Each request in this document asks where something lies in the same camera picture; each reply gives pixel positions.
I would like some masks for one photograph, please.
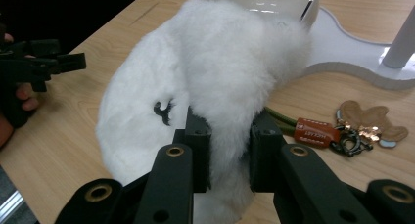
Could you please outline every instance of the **white plush toy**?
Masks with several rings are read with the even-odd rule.
[[[212,130],[211,190],[195,194],[194,223],[235,223],[253,198],[243,157],[253,118],[274,88],[300,76],[309,49],[300,21],[227,0],[187,1],[142,38],[108,86],[96,128],[106,167],[123,185],[149,172],[190,105]],[[157,103],[170,103],[168,124]]]

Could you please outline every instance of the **brass ring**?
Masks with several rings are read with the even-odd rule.
[[[184,150],[180,147],[172,147],[172,148],[167,149],[167,154],[170,157],[179,157],[182,154],[184,154]]]
[[[412,194],[408,193],[407,191],[397,187],[397,186],[384,186],[382,187],[382,191],[392,200],[396,202],[403,202],[403,203],[413,203],[414,197]]]
[[[299,146],[290,147],[290,152],[299,157],[308,156],[308,150]]]
[[[106,199],[111,194],[112,191],[113,191],[113,188],[108,184],[105,184],[105,183],[97,184],[91,187],[85,193],[85,199],[88,202],[100,202]]]

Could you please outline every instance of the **black mechanical device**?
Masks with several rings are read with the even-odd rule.
[[[5,31],[5,25],[0,23],[0,111],[12,126],[19,128],[31,112],[22,110],[22,101],[15,95],[17,84],[28,82],[33,91],[46,92],[45,81],[51,80],[52,74],[85,69],[85,55],[61,54],[56,39],[7,44]]]
[[[114,179],[85,184],[56,223],[192,223],[193,193],[210,189],[209,138],[189,109],[186,128],[159,150],[151,172],[124,187]],[[412,188],[393,180],[372,181],[366,192],[347,185],[311,148],[287,144],[267,111],[252,124],[248,153],[251,188],[274,194],[283,224],[415,223]]]

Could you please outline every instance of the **wooden table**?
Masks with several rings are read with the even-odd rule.
[[[101,161],[94,127],[101,97],[116,69],[148,32],[171,18],[185,0],[136,0],[79,45],[88,68],[53,76],[41,108],[17,130],[0,152],[0,162],[41,223],[53,223],[73,193],[85,183],[110,177]],[[349,32],[391,42],[415,0],[321,0]],[[375,149],[348,158],[329,150],[317,153],[350,185],[366,190],[374,179],[389,178],[415,188],[415,92],[383,90],[353,76],[318,73],[273,93],[269,106],[293,117],[335,123],[345,100],[363,109],[390,108],[394,125],[409,136],[394,149]],[[278,223],[271,194],[257,194],[239,223]]]

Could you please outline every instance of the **orange cylindrical tag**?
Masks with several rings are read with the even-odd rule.
[[[327,148],[331,142],[339,142],[340,131],[333,128],[330,123],[299,118],[294,139],[298,142]]]

